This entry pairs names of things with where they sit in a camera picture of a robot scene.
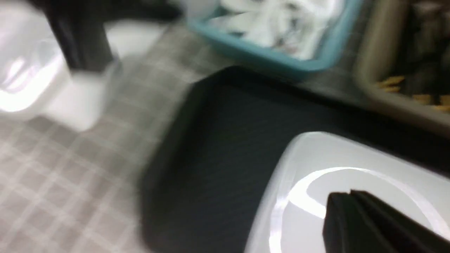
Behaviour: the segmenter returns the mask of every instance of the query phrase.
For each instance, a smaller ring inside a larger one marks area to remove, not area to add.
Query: beige container
[[[394,66],[407,14],[406,0],[379,0],[374,6],[356,62],[356,83],[369,97],[372,110],[450,138],[449,114],[376,86]]]

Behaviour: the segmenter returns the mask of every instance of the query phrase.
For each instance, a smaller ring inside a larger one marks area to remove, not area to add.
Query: checkered table surface
[[[359,44],[371,3],[349,49]],[[345,50],[337,67],[299,86],[363,106],[349,72],[355,56]],[[90,131],[78,134],[44,118],[0,117],[0,252],[146,252],[137,178],[190,83],[232,63],[178,23],[125,79]]]

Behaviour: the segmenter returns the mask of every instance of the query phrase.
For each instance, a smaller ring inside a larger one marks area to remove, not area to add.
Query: black tray
[[[282,152],[309,131],[344,136],[448,175],[447,140],[230,67],[194,85],[143,175],[147,245],[158,253],[243,252]]]

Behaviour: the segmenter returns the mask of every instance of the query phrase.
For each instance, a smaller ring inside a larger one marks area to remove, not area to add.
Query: teal plastic tray
[[[362,3],[363,0],[346,0],[342,15],[322,40],[317,58],[307,61],[300,61],[272,49],[259,47],[211,27],[207,21],[223,12],[220,7],[207,18],[190,19],[188,26],[206,39],[219,53],[276,75],[290,79],[303,79],[305,74],[325,70],[337,62],[358,18]]]

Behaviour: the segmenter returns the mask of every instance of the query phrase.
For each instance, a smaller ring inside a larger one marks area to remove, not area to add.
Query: black object
[[[391,76],[405,76],[400,93],[413,96],[430,94],[432,104],[450,93],[448,63],[445,54],[450,46],[445,6],[418,14],[411,4],[401,36],[396,64]]]
[[[450,243],[364,191],[331,193],[323,230],[327,253],[447,253]]]
[[[105,21],[170,21],[181,11],[163,0],[28,0],[45,13],[71,70],[103,72],[113,61]]]
[[[194,85],[142,175],[146,244],[161,253],[243,252],[281,154],[309,131],[449,172],[447,140],[230,67]]]

